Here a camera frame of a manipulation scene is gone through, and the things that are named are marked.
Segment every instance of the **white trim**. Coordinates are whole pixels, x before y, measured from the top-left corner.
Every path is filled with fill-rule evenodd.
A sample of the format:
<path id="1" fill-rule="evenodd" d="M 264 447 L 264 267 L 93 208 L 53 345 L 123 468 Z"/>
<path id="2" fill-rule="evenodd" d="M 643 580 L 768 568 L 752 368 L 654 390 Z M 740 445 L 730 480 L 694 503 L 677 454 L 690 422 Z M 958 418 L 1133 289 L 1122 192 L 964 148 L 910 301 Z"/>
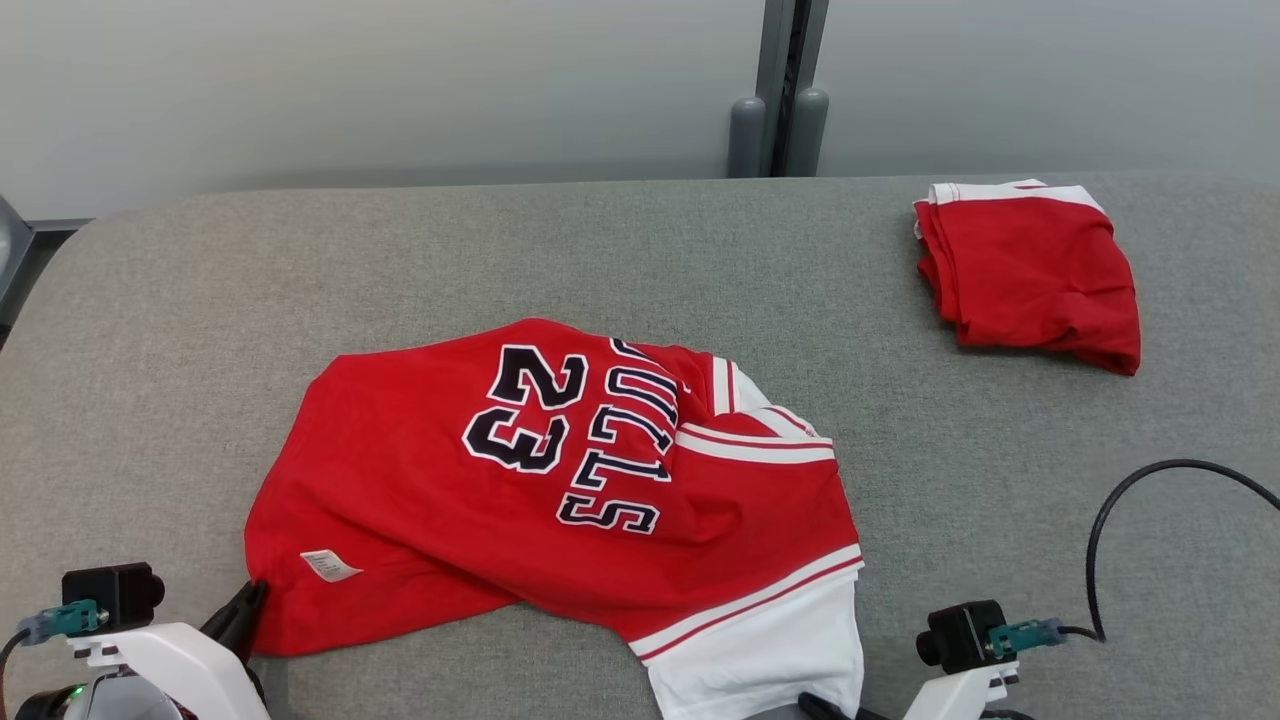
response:
<path id="1" fill-rule="evenodd" d="M 760 388 L 755 384 L 755 380 L 749 378 L 746 373 L 739 369 L 737 363 L 732 363 L 733 368 L 733 406 L 739 413 L 749 413 L 759 407 L 769 405 L 769 398 L 764 397 Z"/>
<path id="2" fill-rule="evenodd" d="M 636 653 L 636 656 L 649 655 L 652 652 L 664 648 L 666 646 L 669 646 L 676 641 L 681 641 L 681 638 L 684 638 L 685 635 L 690 635 L 690 633 L 703 632 L 705 626 L 710 626 L 717 621 L 723 620 L 727 615 L 733 615 L 735 612 L 741 614 L 742 610 L 749 607 L 751 609 L 749 612 L 753 614 L 760 612 L 764 609 L 769 607 L 769 605 L 786 600 L 787 594 L 790 594 L 788 591 L 791 588 L 799 591 L 800 588 L 810 587 L 808 584 L 801 584 L 801 583 L 842 562 L 850 562 L 856 560 L 856 562 L 851 562 L 846 568 L 841 568 L 840 570 L 836 570 L 828 575 L 824 575 L 823 578 L 819 578 L 818 580 L 815 580 L 815 583 L 826 584 L 826 582 L 831 578 L 844 578 L 850 574 L 856 577 L 859 568 L 864 565 L 864 562 L 861 561 L 861 556 L 863 551 L 858 546 L 858 543 L 854 543 L 849 547 L 842 547 L 832 553 L 824 555 L 814 560 L 813 562 L 809 562 L 808 565 L 791 573 L 786 578 L 782 578 L 781 580 L 765 588 L 755 591 L 751 594 L 742 596 L 732 602 L 726 602 L 724 605 L 712 607 L 710 610 L 703 610 L 701 612 L 685 618 L 684 620 L 676 623 L 675 625 L 671 625 L 669 628 L 658 630 L 652 635 L 646 635 L 637 641 L 634 641 L 628 643 L 628 646 L 631 647 L 631 652 Z M 780 593 L 786 593 L 786 594 L 781 594 L 780 597 L 776 598 L 773 597 L 778 596 Z M 660 656 L 648 657 L 641 660 L 641 662 L 648 665 L 652 660 L 657 657 Z"/>
<path id="3" fill-rule="evenodd" d="M 795 413 L 787 410 L 781 405 L 771 405 L 769 409 L 773 413 L 777 413 L 785 416 L 786 419 L 791 420 L 792 424 L 797 425 L 797 429 L 803 429 L 804 433 L 808 434 L 809 437 L 818 437 L 818 430 L 814 429 L 813 423 L 810 423 L 809 420 L 805 420 L 800 415 L 796 415 Z"/>
<path id="4" fill-rule="evenodd" d="M 829 445 L 819 443 L 814 443 L 819 445 L 819 447 L 748 447 L 703 439 L 685 432 L 677 432 L 676 445 L 699 455 L 724 460 L 740 460 L 742 462 L 763 462 L 767 465 L 800 465 L 836 459 L 836 454 L 831 450 Z"/>
<path id="5" fill-rule="evenodd" d="M 929 202 L 946 205 L 948 202 L 968 202 L 970 200 L 1023 200 L 1041 197 L 1074 205 L 1087 205 L 1106 215 L 1106 211 L 1087 190 L 1078 184 L 1065 187 L 1011 187 L 1004 184 L 956 184 L 940 182 L 929 186 Z"/>
<path id="6" fill-rule="evenodd" d="M 728 360 L 712 357 L 712 415 L 728 413 Z"/>
<path id="7" fill-rule="evenodd" d="M 804 430 L 801 430 L 800 428 L 795 427 L 794 423 L 787 421 L 786 418 L 783 418 L 778 413 L 774 413 L 769 407 L 750 410 L 748 411 L 748 415 L 755 418 L 756 421 L 759 421 L 762 425 L 773 430 L 773 433 L 780 438 L 797 438 L 797 439 L 805 438 L 810 441 L 815 439 Z"/>
<path id="8" fill-rule="evenodd" d="M 1041 181 L 1038 181 L 1036 178 L 1027 178 L 1024 181 L 1002 182 L 1000 184 L 993 184 L 991 187 L 1048 187 L 1048 186 L 1044 184 L 1044 183 L 1042 183 Z M 916 200 L 915 202 L 929 202 L 931 201 L 929 197 L 922 197 L 922 199 Z M 919 234 L 920 233 L 920 223 L 919 222 L 915 223 L 915 233 L 916 233 L 915 238 L 920 240 L 920 234 Z"/>
<path id="9" fill-rule="evenodd" d="M 787 423 L 782 418 L 778 418 L 778 421 L 786 423 L 787 427 L 791 428 L 794 432 L 797 432 L 797 433 L 800 432 L 800 428 L 796 428 L 795 425 L 792 425 L 791 423 Z M 724 441 L 727 445 L 742 445 L 742 443 L 746 443 L 748 446 L 751 446 L 751 445 L 776 445 L 776 446 L 780 446 L 780 447 L 792 447 L 792 446 L 797 446 L 797 445 L 800 445 L 800 446 L 823 445 L 823 446 L 827 446 L 827 447 L 832 446 L 831 438 L 827 438 L 827 437 L 794 436 L 794 434 L 792 436 L 787 436 L 787 437 L 741 436 L 741 434 L 737 434 L 737 433 L 726 433 L 724 430 L 713 430 L 710 428 L 704 428 L 701 425 L 695 425 L 692 423 L 685 423 L 684 425 L 680 425 L 680 430 L 677 430 L 677 432 L 678 433 L 685 433 L 686 430 L 687 430 L 686 434 L 690 434 L 690 436 L 692 436 L 692 437 L 695 437 L 698 439 L 707 439 L 707 441 L 712 441 L 712 442 L 714 442 L 714 441 Z"/>

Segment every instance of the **gray fabric surface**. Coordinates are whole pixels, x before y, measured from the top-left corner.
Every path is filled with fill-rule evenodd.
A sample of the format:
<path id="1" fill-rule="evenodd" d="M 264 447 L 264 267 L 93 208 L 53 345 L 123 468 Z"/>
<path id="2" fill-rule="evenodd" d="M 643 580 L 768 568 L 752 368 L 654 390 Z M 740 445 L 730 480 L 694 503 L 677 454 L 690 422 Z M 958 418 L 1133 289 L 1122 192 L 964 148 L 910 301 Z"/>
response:
<path id="1" fill-rule="evenodd" d="M 1042 179 L 1083 182 L 1117 225 L 1137 378 L 959 350 L 914 269 L 924 178 L 260 192 L 95 222 L 0 352 L 0 620 L 56 603 L 68 569 L 147 560 L 159 618 L 201 621 L 244 580 L 244 515 L 333 356 L 544 315 L 731 357 L 836 439 L 864 702 L 900 716 L 937 674 L 914 652 L 929 611 L 1088 623 L 1087 533 L 1130 470 L 1197 456 L 1280 487 L 1280 192 Z M 1112 642 L 1025 653 L 1007 706 L 1275 717 L 1277 551 L 1280 516 L 1231 483 L 1137 487 L 1102 542 Z M 657 716 L 621 641 L 527 606 L 259 665 L 276 720 Z M 20 650 L 9 701 L 83 676 L 61 643 Z"/>

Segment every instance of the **basketball jersey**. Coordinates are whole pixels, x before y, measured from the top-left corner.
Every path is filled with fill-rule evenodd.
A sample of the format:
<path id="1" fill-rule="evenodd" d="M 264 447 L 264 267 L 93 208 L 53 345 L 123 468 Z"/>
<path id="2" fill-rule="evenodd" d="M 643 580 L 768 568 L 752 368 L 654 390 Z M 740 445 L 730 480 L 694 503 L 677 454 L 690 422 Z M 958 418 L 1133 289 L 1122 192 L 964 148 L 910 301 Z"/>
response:
<path id="1" fill-rule="evenodd" d="M 338 357 L 244 528 L 259 651 L 527 601 L 612 629 L 667 720 L 852 716 L 858 533 L 832 443 L 739 368 L 529 319 Z"/>

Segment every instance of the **white fabric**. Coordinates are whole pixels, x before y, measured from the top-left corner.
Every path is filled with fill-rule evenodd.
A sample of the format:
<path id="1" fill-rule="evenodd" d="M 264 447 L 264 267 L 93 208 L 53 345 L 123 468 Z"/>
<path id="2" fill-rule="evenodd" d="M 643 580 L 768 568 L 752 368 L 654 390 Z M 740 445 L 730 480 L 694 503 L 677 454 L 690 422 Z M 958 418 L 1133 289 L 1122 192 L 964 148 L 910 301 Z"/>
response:
<path id="1" fill-rule="evenodd" d="M 654 657 L 649 682 L 663 719 L 739 720 L 801 692 L 852 717 L 863 685 L 856 579 L 856 566 L 835 571 Z"/>
<path id="2" fill-rule="evenodd" d="M 1043 197 L 1046 200 L 1059 200 L 1076 205 L 1088 205 L 1098 213 L 1106 214 L 1097 200 L 1078 184 L 1064 187 L 1015 187 L 1010 184 L 959 184 L 954 182 L 940 182 L 929 186 L 929 202 L 933 205 L 946 205 L 948 202 L 970 200 L 1019 200 L 1027 197 Z"/>

